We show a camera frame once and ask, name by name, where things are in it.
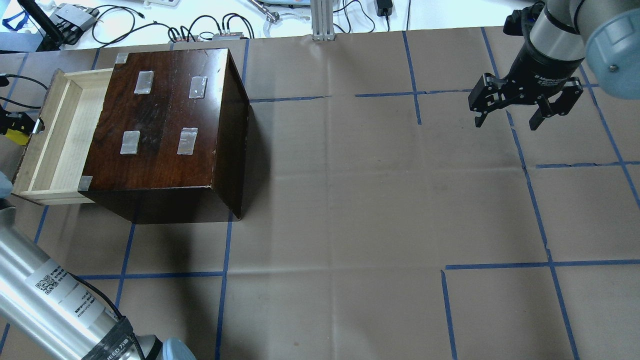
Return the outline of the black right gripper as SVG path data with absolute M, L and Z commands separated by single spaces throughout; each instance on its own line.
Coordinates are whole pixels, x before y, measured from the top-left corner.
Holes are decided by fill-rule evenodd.
M 537 105 L 529 119 L 533 132 L 549 117 L 565 116 L 583 93 L 574 75 L 581 62 L 553 59 L 535 48 L 522 47 L 504 78 L 484 73 L 473 87 L 468 107 L 477 113 L 475 127 L 482 127 L 490 112 L 510 105 Z

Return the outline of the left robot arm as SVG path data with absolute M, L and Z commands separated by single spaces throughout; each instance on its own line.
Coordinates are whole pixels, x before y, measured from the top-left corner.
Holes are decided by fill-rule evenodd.
M 1 314 L 57 360 L 193 360 L 178 338 L 135 335 L 93 285 L 63 269 L 15 225 L 13 184 L 1 175 Z

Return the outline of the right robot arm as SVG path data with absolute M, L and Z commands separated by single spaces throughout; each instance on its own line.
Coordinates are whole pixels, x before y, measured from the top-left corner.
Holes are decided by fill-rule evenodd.
M 583 93 L 575 71 L 586 61 L 610 96 L 637 100 L 640 9 L 637 0 L 538 0 L 514 10 L 503 24 L 506 35 L 523 37 L 508 74 L 480 76 L 468 96 L 475 126 L 510 105 L 537 106 L 529 120 L 566 116 Z

